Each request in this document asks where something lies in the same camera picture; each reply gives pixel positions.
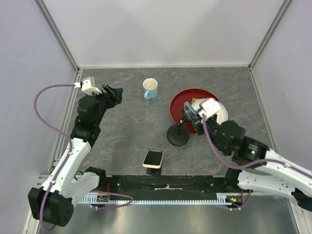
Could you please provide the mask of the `black round-base phone holder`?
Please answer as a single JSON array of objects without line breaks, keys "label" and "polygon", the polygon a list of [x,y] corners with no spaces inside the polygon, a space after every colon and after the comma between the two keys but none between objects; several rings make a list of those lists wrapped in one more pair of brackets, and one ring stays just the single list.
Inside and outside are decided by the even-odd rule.
[{"label": "black round-base phone holder", "polygon": [[180,147],[188,143],[190,139],[190,129],[186,126],[186,124],[190,126],[190,124],[187,123],[182,116],[176,124],[168,128],[166,137],[170,144]]}]

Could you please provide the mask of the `phone with beige case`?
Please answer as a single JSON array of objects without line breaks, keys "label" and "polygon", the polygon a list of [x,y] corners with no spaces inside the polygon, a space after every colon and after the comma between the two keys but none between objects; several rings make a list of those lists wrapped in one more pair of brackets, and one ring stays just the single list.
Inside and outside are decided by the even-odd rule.
[{"label": "phone with beige case", "polygon": [[160,169],[162,166],[163,156],[163,151],[148,150],[142,166],[145,168]]}]

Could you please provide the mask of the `black folding phone stand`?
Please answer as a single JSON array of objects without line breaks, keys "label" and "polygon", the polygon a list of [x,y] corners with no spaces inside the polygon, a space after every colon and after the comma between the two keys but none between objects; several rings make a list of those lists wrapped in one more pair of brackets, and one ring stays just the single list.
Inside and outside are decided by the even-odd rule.
[{"label": "black folding phone stand", "polygon": [[162,170],[162,167],[160,169],[147,168],[147,174],[158,176],[158,175],[161,175],[161,170]]}]

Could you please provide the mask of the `dark phone with grey case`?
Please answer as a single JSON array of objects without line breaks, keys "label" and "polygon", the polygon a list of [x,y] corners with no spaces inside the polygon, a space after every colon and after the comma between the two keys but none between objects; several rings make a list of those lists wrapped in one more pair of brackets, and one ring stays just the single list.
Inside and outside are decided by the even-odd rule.
[{"label": "dark phone with grey case", "polygon": [[190,126],[198,133],[202,118],[200,117],[198,111],[196,111],[189,102],[184,103],[182,115],[186,122],[189,123]]}]

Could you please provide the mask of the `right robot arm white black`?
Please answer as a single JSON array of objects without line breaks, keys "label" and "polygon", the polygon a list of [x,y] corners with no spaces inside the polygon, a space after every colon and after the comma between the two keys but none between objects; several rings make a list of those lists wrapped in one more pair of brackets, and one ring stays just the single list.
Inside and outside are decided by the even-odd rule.
[{"label": "right robot arm white black", "polygon": [[223,186],[229,192],[243,190],[276,193],[312,210],[312,173],[276,153],[267,145],[247,137],[245,129],[216,114],[196,114],[194,128],[204,133],[218,160],[228,167]]}]

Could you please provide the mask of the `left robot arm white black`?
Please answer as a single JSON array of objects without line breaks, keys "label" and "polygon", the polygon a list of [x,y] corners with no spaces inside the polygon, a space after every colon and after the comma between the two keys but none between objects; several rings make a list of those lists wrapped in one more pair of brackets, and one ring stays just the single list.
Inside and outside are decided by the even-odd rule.
[{"label": "left robot arm white black", "polygon": [[76,205],[93,189],[97,192],[105,190],[107,180],[102,169],[91,168],[76,182],[72,179],[99,136],[99,125],[105,112],[122,102],[123,88],[104,84],[100,90],[83,82],[70,87],[80,88],[85,94],[78,102],[78,116],[70,135],[47,123],[38,112],[37,100],[50,86],[40,90],[34,100],[34,110],[40,121],[68,140],[68,146],[50,176],[40,188],[32,188],[28,193],[32,216],[39,220],[45,232],[56,226],[66,226]]}]

